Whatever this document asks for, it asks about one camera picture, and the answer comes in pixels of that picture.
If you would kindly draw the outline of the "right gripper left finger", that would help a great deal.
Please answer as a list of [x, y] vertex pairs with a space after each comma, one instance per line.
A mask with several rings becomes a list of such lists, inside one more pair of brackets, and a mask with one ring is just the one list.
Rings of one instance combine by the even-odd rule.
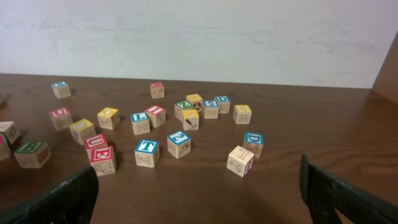
[[89, 166], [54, 188], [1, 211], [1, 223], [89, 223], [99, 192]]

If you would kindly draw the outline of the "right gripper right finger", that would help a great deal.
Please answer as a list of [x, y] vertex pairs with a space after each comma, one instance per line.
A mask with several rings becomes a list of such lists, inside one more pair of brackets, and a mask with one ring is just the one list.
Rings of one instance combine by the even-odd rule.
[[353, 223], [397, 223], [397, 206], [309, 163], [302, 154], [299, 188], [314, 223], [341, 223], [342, 213]]

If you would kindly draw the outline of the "red E block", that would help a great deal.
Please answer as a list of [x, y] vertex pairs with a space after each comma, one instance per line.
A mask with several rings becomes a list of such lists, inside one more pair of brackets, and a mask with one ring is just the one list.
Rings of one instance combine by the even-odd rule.
[[93, 149], [91, 151], [90, 163], [98, 177], [114, 174], [116, 172], [116, 158], [113, 146]]

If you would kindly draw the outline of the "green B block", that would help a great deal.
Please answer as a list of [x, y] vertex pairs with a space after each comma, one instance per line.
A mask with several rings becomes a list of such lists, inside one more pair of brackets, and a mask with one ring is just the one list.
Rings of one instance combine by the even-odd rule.
[[22, 168], [39, 169], [51, 158], [52, 152], [46, 141], [36, 140], [19, 146], [14, 155]]

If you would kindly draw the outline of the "red U block lower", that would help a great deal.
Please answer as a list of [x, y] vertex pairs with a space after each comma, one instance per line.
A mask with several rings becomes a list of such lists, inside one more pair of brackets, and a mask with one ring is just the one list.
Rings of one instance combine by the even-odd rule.
[[92, 150], [97, 149], [97, 148], [106, 147], [108, 145], [108, 142], [107, 142], [104, 134], [97, 134], [96, 136], [86, 138], [84, 140], [84, 145], [86, 148], [88, 158], [91, 159]]

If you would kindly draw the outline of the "red u block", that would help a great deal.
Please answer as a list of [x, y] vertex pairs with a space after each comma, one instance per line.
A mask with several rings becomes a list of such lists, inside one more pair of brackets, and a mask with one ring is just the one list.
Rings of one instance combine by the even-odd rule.
[[88, 158], [91, 159], [92, 150], [97, 149], [97, 148], [106, 147], [108, 145], [108, 142], [107, 142], [104, 134], [97, 134], [96, 136], [86, 138], [84, 140], [84, 145], [86, 148]]
[[73, 123], [72, 116], [68, 108], [63, 107], [49, 112], [52, 124], [57, 131], [69, 128]]

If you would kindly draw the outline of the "yellow block centre lower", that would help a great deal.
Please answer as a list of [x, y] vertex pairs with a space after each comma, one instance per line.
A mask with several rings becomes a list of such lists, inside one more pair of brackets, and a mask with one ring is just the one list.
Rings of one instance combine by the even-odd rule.
[[81, 145], [84, 145], [84, 140], [86, 138], [96, 136], [94, 124], [87, 119], [81, 119], [76, 123], [71, 124], [70, 131], [72, 138]]

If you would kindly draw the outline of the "red A block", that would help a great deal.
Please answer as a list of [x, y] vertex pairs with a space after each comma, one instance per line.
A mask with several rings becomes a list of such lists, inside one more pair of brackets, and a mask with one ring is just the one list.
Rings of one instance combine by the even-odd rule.
[[11, 150], [6, 139], [3, 135], [0, 135], [0, 160], [3, 161], [5, 159], [9, 159], [11, 156]]

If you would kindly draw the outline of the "red U block upper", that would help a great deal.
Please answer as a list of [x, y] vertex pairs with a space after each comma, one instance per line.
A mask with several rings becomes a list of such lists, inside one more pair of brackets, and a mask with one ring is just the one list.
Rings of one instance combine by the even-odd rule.
[[73, 123], [72, 116], [68, 108], [63, 107], [49, 112], [52, 124], [57, 131], [69, 128]]

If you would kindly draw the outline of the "blue T block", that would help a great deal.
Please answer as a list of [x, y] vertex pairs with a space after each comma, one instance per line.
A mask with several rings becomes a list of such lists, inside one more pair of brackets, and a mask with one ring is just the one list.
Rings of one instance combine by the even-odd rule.
[[160, 157], [159, 142], [141, 139], [134, 153], [137, 166], [154, 168]]

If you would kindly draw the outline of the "blue D block lower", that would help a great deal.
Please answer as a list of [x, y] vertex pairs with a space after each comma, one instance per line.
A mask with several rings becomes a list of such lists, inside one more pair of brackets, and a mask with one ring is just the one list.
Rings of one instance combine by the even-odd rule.
[[264, 147], [264, 136], [261, 133], [245, 132], [243, 148], [254, 153], [255, 158], [260, 158]]

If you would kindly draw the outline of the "blue d block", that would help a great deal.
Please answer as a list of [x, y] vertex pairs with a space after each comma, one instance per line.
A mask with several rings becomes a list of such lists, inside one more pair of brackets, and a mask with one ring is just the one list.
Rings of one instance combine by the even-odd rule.
[[255, 158], [260, 158], [264, 147], [264, 136], [261, 133], [245, 132], [243, 148], [254, 153]]
[[219, 105], [219, 113], [229, 113], [231, 101], [228, 96], [215, 96], [215, 101]]

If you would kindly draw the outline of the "yellow block centre upper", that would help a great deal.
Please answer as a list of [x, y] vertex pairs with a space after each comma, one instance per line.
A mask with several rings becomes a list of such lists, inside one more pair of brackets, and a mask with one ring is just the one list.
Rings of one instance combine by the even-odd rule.
[[119, 110], [105, 107], [98, 114], [99, 126], [104, 129], [115, 129], [121, 122]]

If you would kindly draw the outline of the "plain wood block right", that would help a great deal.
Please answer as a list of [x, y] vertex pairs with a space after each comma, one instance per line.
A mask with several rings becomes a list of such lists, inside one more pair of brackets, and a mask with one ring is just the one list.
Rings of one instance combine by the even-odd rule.
[[244, 177], [251, 169], [255, 154], [247, 149], [236, 146], [229, 154], [226, 168], [240, 177]]

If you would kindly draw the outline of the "wood block green side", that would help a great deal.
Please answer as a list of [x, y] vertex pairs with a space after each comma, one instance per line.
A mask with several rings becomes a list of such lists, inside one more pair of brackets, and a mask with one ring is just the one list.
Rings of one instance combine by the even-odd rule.
[[0, 122], [0, 132], [8, 145], [12, 145], [21, 135], [14, 121]]

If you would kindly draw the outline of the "blue L block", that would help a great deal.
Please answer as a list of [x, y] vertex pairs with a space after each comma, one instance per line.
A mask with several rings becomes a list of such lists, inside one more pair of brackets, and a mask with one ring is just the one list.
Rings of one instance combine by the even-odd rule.
[[150, 132], [149, 117], [146, 112], [131, 114], [132, 129], [135, 135]]

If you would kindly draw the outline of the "blue X block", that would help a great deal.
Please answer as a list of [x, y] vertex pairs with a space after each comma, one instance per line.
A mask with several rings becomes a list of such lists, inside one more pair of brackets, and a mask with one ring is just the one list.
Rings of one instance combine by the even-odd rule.
[[71, 91], [66, 81], [55, 82], [52, 84], [52, 89], [58, 99], [71, 96]]

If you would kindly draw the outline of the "yellow 8 block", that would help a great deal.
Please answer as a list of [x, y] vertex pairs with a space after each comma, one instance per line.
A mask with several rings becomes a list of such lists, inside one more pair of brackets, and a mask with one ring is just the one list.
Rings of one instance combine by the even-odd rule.
[[235, 105], [233, 119], [236, 124], [249, 124], [252, 110], [248, 105]]

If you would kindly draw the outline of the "blue 2 block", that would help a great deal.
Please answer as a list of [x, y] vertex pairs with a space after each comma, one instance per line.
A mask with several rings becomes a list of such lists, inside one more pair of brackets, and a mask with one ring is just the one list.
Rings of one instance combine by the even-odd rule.
[[183, 131], [177, 131], [167, 137], [167, 150], [177, 159], [187, 155], [191, 146], [191, 137]]

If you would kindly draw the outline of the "red I block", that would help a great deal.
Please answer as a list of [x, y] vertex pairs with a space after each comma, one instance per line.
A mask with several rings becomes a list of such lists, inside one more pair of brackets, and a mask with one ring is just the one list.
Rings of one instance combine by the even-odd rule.
[[165, 108], [163, 107], [154, 105], [146, 109], [145, 112], [147, 113], [150, 119], [150, 125], [154, 128], [159, 127], [160, 125], [164, 124], [166, 121]]

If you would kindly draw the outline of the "red H block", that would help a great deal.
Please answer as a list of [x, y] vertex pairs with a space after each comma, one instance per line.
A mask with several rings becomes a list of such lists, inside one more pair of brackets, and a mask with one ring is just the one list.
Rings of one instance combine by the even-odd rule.
[[163, 98], [165, 96], [164, 84], [161, 82], [151, 83], [150, 94], [153, 99]]

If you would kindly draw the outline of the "blue D block upper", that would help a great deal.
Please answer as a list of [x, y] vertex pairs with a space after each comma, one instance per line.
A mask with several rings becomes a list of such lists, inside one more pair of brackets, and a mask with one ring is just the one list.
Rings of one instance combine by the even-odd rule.
[[231, 101], [228, 96], [215, 96], [215, 101], [219, 105], [219, 113], [229, 113]]

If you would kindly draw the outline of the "green Z block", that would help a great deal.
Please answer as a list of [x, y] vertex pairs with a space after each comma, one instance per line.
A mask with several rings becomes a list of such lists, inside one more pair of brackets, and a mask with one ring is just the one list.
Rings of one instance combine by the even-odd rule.
[[188, 101], [181, 101], [175, 104], [175, 116], [179, 119], [183, 119], [183, 110], [191, 110], [193, 105]]

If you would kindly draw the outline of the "yellow block below Z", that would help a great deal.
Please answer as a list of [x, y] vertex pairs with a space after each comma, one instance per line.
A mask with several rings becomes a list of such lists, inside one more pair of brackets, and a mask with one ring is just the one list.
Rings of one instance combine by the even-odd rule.
[[197, 110], [183, 110], [182, 115], [182, 126], [184, 131], [199, 129], [199, 114]]

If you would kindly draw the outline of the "blue 5 block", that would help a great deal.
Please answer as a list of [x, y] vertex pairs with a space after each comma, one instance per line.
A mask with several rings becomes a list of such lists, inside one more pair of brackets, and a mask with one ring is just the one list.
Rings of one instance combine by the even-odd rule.
[[219, 105], [215, 100], [205, 100], [203, 102], [203, 116], [205, 119], [217, 119]]

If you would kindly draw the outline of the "yellow block top right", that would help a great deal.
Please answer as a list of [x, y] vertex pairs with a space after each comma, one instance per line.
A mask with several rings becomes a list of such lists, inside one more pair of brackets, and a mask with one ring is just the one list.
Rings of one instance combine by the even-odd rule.
[[203, 109], [203, 98], [198, 94], [191, 94], [186, 96], [186, 100], [192, 104], [193, 108], [198, 112], [202, 111]]

